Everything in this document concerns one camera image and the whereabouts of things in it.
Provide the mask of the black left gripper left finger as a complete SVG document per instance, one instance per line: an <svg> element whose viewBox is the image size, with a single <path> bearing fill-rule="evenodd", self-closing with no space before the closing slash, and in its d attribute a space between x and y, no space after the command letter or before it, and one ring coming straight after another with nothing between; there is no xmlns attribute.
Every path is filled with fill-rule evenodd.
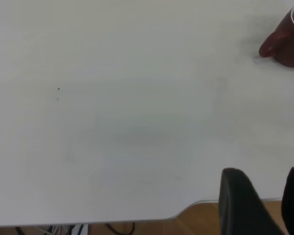
<svg viewBox="0 0 294 235"><path fill-rule="evenodd" d="M219 194L222 235L282 235L246 174L225 168Z"/></svg>

